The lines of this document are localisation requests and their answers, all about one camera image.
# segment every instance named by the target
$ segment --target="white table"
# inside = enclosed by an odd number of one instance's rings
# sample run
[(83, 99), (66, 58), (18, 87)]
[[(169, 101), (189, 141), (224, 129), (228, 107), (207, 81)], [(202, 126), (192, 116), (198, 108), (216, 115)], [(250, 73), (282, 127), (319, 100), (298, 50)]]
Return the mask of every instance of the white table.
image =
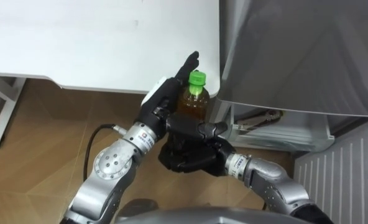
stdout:
[(214, 0), (0, 0), (0, 76), (18, 77), (0, 138), (25, 78), (75, 90), (146, 93), (200, 52), (211, 96), (219, 90), (219, 6)]

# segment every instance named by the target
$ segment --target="cable connector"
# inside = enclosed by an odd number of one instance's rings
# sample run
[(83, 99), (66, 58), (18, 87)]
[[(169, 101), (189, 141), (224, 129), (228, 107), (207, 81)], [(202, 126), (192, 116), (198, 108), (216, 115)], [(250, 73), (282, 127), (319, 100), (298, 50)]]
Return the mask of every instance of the cable connector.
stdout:
[(118, 125), (114, 125), (113, 126), (113, 130), (116, 131), (117, 133), (119, 133), (121, 136), (124, 136), (127, 133), (127, 130), (118, 126)]

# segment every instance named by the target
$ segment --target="silver robot arm segment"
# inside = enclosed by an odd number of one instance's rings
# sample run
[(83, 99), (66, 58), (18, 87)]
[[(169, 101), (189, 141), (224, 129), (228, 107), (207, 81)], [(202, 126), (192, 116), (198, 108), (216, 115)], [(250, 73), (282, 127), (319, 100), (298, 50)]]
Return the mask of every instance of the silver robot arm segment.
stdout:
[(133, 182), (142, 158), (157, 137), (145, 124), (136, 122), (94, 160), (93, 170), (65, 212), (66, 223), (110, 223), (126, 188)]
[(291, 215), (304, 205), (315, 204), (304, 187), (276, 163), (233, 153), (226, 161), (226, 170), (262, 197), (270, 211)]

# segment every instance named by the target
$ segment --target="black cable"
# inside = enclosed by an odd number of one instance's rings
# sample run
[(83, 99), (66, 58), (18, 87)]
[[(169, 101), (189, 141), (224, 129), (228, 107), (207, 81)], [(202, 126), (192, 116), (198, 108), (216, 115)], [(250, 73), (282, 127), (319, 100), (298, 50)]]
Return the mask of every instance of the black cable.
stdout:
[(91, 145), (93, 144), (94, 137), (96, 137), (97, 133), (101, 129), (113, 129), (114, 126), (115, 124), (102, 124), (98, 126), (98, 128), (96, 128), (95, 131), (93, 131), (93, 133), (91, 134), (89, 142), (87, 143), (85, 163), (83, 164), (83, 181), (87, 179), (87, 166), (89, 164), (90, 149)]

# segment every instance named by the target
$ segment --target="table leg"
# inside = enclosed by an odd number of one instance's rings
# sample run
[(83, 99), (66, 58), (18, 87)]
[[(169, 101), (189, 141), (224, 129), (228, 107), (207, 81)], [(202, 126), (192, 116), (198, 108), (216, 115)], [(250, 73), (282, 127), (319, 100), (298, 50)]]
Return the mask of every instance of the table leg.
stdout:
[(24, 87), (25, 80), (26, 78), (16, 78), (13, 86), (8, 87), (0, 82), (0, 97), (6, 100), (3, 109), (0, 112), (0, 143), (4, 131), (9, 124), (9, 120), (12, 112), (14, 111), (14, 107), (16, 106), (18, 97), (21, 94), (22, 87)]

